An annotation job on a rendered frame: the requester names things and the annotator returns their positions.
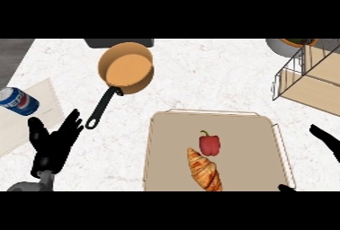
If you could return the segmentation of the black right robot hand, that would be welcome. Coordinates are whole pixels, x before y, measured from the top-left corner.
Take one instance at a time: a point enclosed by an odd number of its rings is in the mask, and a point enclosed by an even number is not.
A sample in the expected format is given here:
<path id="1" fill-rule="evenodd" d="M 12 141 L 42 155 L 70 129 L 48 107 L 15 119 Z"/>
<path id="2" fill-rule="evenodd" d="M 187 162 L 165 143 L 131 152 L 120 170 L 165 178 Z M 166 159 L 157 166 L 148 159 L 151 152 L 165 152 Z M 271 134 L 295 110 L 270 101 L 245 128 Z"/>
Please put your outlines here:
<path id="1" fill-rule="evenodd" d="M 338 139 L 324 129 L 315 124 L 310 126 L 310 133 L 323 142 L 330 149 L 330 157 L 338 161 L 340 167 L 340 139 Z"/>

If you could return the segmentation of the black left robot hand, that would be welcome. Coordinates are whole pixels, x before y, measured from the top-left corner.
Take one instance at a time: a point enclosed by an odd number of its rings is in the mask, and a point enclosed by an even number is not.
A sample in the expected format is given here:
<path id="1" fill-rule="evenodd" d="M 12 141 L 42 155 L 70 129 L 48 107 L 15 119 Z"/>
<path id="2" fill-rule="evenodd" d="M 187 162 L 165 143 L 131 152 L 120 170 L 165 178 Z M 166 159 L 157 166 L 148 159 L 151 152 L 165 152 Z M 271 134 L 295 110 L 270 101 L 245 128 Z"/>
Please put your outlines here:
<path id="1" fill-rule="evenodd" d="M 75 142 L 85 129 L 82 121 L 80 111 L 75 109 L 60 129 L 49 133 L 43 121 L 36 117 L 29 119 L 30 142 L 36 150 L 32 169 L 35 178 L 41 178 L 39 173 L 43 171 L 54 174 L 61 172 Z"/>

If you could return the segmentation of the beige tray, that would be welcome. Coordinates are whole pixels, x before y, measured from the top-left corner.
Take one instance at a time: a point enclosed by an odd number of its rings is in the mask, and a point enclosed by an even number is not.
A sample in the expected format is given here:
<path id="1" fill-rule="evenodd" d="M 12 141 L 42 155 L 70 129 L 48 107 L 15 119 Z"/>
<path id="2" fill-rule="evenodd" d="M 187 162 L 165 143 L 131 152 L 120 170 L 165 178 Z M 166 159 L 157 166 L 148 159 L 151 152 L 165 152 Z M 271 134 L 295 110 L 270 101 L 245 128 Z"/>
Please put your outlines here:
<path id="1" fill-rule="evenodd" d="M 296 186 L 280 125 L 252 112 L 160 111 L 151 117 L 147 191 L 276 191 Z"/>

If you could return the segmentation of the red bell pepper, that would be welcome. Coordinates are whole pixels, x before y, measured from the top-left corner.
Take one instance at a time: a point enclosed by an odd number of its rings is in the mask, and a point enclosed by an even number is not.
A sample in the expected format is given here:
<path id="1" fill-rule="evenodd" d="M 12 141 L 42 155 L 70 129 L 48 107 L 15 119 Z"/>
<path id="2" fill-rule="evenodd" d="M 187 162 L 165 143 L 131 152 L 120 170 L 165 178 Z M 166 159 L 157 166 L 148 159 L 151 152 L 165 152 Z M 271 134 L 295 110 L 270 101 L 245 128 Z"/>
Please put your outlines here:
<path id="1" fill-rule="evenodd" d="M 203 136 L 200 137 L 200 148 L 206 156 L 216 156 L 219 154 L 219 136 L 211 136 L 206 130 L 203 130 Z"/>

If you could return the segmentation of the blue soda can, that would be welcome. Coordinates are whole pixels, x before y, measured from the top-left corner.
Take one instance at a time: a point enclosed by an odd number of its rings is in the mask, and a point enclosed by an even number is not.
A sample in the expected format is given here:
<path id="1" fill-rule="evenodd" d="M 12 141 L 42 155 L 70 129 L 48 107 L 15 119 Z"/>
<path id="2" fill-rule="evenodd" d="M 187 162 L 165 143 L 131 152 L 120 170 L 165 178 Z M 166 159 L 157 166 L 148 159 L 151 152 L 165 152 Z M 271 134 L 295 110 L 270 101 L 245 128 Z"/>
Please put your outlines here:
<path id="1" fill-rule="evenodd" d="M 35 114 L 41 102 L 17 87 L 7 87 L 0 90 L 0 106 L 23 116 Z"/>

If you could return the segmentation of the golden brown croissant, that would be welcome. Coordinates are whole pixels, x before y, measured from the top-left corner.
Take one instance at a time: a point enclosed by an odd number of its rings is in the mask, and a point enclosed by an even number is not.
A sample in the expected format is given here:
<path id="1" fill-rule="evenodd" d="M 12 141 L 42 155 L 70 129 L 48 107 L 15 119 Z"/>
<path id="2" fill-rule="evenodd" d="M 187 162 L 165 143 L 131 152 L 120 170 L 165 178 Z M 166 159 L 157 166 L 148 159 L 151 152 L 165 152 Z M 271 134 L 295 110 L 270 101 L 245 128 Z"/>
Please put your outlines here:
<path id="1" fill-rule="evenodd" d="M 206 191 L 222 191 L 222 181 L 216 163 L 191 147 L 188 148 L 188 161 L 191 177 Z"/>

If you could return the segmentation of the grey pot with plant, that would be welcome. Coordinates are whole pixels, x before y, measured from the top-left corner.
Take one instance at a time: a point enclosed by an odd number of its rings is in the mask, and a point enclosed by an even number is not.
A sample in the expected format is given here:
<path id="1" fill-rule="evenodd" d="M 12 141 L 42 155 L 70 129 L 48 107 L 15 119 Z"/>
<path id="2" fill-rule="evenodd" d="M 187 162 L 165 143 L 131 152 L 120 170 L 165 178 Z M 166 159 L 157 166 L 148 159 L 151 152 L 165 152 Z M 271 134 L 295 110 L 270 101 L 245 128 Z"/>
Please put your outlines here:
<path id="1" fill-rule="evenodd" d="M 267 39 L 273 51 L 286 58 L 292 58 L 305 45 L 314 46 L 318 39 Z"/>

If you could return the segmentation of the dark grey appliance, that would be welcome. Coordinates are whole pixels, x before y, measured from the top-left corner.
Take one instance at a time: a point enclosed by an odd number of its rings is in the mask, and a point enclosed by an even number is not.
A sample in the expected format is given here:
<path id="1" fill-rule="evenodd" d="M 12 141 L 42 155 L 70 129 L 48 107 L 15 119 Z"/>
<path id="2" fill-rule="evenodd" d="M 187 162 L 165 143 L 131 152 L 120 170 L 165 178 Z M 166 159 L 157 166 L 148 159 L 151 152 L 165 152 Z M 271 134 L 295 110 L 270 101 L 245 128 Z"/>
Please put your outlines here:
<path id="1" fill-rule="evenodd" d="M 114 45 L 126 42 L 135 42 L 147 48 L 154 46 L 154 39 L 86 39 L 85 42 L 92 49 L 109 49 Z"/>

